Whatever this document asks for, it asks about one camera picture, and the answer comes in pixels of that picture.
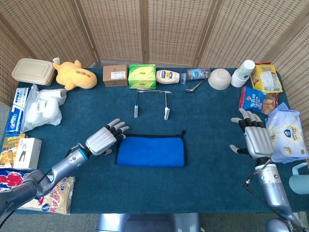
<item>floor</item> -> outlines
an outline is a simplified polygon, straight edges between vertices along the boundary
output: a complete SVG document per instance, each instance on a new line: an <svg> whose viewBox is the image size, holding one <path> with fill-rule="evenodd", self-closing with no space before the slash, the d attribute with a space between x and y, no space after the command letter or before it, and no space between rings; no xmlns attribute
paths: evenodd
<svg viewBox="0 0 309 232"><path fill-rule="evenodd" d="M123 62L104 61L92 67L123 64ZM3 135L9 108L0 104L0 136ZM264 232L265 223L269 218L276 218L275 214L201 214L201 226L206 232ZM13 214L3 225L4 232L91 232L95 231L98 215L19 215Z"/></svg>

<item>cardboard box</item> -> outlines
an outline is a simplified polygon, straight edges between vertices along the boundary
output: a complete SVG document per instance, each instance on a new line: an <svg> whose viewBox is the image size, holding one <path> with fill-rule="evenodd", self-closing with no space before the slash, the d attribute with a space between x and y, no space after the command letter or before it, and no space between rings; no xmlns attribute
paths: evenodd
<svg viewBox="0 0 309 232"><path fill-rule="evenodd" d="M103 82L105 87L127 86L126 65L103 66Z"/></svg>
<svg viewBox="0 0 309 232"><path fill-rule="evenodd" d="M26 106L29 88L17 88L12 109L9 115L9 123L6 128L7 133L20 133Z"/></svg>
<svg viewBox="0 0 309 232"><path fill-rule="evenodd" d="M5 135L0 154L0 168L13 168L19 140L26 137L26 134Z"/></svg>
<svg viewBox="0 0 309 232"><path fill-rule="evenodd" d="M155 64L130 64L130 88L155 89Z"/></svg>
<svg viewBox="0 0 309 232"><path fill-rule="evenodd" d="M42 141L35 138L20 139L13 168L37 169Z"/></svg>

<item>blue cloth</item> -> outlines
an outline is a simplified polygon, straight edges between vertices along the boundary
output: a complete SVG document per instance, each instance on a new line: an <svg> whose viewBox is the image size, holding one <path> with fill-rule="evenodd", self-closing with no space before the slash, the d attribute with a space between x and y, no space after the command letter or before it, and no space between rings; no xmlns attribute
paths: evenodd
<svg viewBox="0 0 309 232"><path fill-rule="evenodd" d="M164 95L152 93L140 95L139 117L134 118L136 90L105 87L102 68L89 70L97 75L98 84L93 89L75 88L68 92L66 102L60 106L61 123L36 127L27 133L42 139L39 169L48 171L69 148L77 142L84 144L91 134L117 117L130 126L128 133L171 135L186 130L187 160L186 166L179 168L117 166L116 147L112 154L90 157L72 174L76 182L71 213L269 212L243 188L254 171L255 161L229 148L230 144L245 147L241 129L230 121L241 117L241 88L230 86L218 91L206 81L194 93L187 93L184 89L199 81L188 81L185 86L157 84L157 89L173 92L168 99L169 119L164 120ZM168 70L184 73L186 68ZM19 87L30 86L19 83ZM63 86L53 80L48 87L38 87ZM287 103L285 92L278 99L279 103ZM293 210L307 211L309 195L295 194L288 183L292 167L297 164L277 167ZM251 188L263 197L257 180L253 180Z"/></svg>
<svg viewBox="0 0 309 232"><path fill-rule="evenodd" d="M183 135L127 135L120 143L116 164L139 167L182 167Z"/></svg>

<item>stack of paper cups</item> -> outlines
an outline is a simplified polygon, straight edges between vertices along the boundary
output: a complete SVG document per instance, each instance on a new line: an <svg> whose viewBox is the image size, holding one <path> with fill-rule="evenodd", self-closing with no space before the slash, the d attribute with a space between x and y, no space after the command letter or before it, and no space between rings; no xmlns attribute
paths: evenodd
<svg viewBox="0 0 309 232"><path fill-rule="evenodd" d="M232 75L231 85L234 87L242 87L249 79L249 75L252 73L254 68L255 63L252 60L245 60Z"/></svg>

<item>stuffed animal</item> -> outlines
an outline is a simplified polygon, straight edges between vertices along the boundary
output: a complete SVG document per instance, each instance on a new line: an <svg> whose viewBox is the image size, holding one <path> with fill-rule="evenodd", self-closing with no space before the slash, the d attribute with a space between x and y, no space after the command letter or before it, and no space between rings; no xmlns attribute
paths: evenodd
<svg viewBox="0 0 309 232"><path fill-rule="evenodd" d="M54 68L58 71L56 81L64 85L66 90L75 87L93 88L97 84L97 77L93 72L82 69L82 64L78 60L74 63L64 62L61 65L53 63Z"/></svg>

